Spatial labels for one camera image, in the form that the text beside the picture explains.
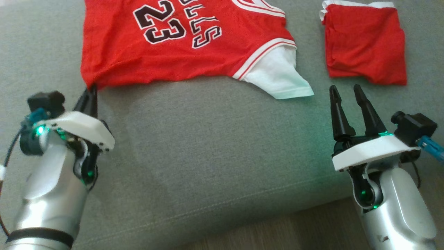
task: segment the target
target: gray sofa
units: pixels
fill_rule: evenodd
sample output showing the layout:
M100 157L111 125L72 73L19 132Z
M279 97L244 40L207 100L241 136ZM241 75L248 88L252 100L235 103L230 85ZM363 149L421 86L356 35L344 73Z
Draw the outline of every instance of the gray sofa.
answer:
M287 14L298 45L297 70L314 96L275 100L228 77L99 92L99 116L108 122L116 147L99 158L100 178L74 249L168 249L351 196L349 177L336 173L331 163L331 84L337 85L358 133L365 129L354 84L361 84L391 131L390 117L397 110L422 112L444 125L444 2L394 2L406 34L407 87L330 79L318 16L321 0L270 0ZM82 93L83 19L81 0L0 1L1 152L28 114L28 96L59 90L72 109ZM442 128L435 139L444 143ZM8 228L37 160L18 148L12 156L0 199ZM444 174L430 157L422 156L418 164L425 179ZM431 210L435 218L444 217Z

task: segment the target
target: white cable label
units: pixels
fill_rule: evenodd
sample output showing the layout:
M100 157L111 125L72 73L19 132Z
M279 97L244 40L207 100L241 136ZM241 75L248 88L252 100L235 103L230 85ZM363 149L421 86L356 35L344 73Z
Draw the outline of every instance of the white cable label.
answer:
M6 168L3 165L0 165L0 181L4 180L5 175L6 175Z

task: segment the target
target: silver robotic arm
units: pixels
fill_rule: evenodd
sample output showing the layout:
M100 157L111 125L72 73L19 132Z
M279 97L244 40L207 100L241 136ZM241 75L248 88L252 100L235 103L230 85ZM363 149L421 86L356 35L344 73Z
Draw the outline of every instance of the silver robotic arm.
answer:
M23 204L5 243L7 250L68 250L77 237L90 188L98 177L99 153L114 148L106 123L97 119L97 95L85 90L74 111L61 93L28 99L20 148L41 155L26 183Z
M365 136L355 136L332 86L333 137L337 141L332 157L335 170L351 177L370 246L374 250L435 250L432 216L413 179L399 164L419 157L420 149L427 146L423 141L431 141L436 123L422 114L397 112L392 122L398 129L389 134L360 86L355 85L354 91L364 115Z

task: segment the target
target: folded red cloth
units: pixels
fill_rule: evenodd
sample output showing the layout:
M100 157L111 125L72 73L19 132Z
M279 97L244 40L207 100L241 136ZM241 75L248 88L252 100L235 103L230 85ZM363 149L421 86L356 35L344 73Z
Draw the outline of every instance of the folded red cloth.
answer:
M364 76L380 85L406 85L405 36L391 2L323 2L330 77Z

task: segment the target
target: black band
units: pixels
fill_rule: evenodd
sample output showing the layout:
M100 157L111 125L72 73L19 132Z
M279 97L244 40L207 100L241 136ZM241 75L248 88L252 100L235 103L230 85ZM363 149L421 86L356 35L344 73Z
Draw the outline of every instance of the black band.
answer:
M67 245L69 248L72 248L72 244L74 243L74 238L70 234L55 229L41 227L16 230L9 234L6 243L23 238L42 238L54 240Z

